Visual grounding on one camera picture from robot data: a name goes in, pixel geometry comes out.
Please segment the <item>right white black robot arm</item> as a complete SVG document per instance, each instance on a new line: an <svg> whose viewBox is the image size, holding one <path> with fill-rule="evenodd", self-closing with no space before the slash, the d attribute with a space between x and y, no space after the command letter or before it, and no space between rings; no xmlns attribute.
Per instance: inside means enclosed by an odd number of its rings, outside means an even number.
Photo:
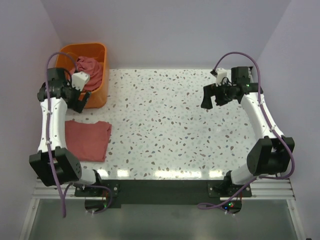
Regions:
<svg viewBox="0 0 320 240"><path fill-rule="evenodd" d="M246 157L246 163L228 171L219 185L210 189L218 195L235 196L253 178L271 179L285 173L295 147L293 138L286 137L277 127L264 100L261 86L251 81L251 68L233 67L230 70L215 68L211 74L215 83L203 87L201 108L210 110L238 101L246 112L256 143Z"/></svg>

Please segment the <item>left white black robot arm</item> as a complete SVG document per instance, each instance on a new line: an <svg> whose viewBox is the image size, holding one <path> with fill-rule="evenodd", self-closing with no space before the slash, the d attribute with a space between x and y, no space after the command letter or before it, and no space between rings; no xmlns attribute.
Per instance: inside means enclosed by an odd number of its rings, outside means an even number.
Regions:
<svg viewBox="0 0 320 240"><path fill-rule="evenodd" d="M99 196L104 190L99 173L81 166L68 150L65 138L67 109L83 111L91 94L79 97L90 76L83 71L70 74L62 67L49 68L46 75L37 93L42 113L41 138L37 152L29 156L29 164L47 187L75 183L86 185L88 193Z"/></svg>

